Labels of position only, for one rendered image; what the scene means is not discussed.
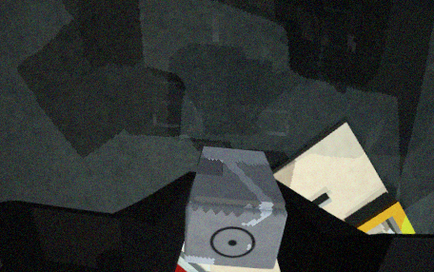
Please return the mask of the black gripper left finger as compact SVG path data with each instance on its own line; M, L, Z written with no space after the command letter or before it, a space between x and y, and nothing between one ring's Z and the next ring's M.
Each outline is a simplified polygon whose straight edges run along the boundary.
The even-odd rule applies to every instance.
M175 272L196 172L110 214L25 201L0 203L0 260L76 272Z

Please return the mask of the grey block with circle marking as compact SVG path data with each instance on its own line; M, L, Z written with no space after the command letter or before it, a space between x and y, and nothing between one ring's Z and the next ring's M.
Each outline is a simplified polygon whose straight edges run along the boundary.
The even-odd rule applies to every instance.
M185 211L185 262L275 266L287 213L263 151L204 146Z

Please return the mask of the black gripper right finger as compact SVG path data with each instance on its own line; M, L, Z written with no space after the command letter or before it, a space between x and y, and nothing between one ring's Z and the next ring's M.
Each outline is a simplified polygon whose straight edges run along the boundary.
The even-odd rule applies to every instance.
M281 272L434 272L434 235L364 233L276 182L287 213Z

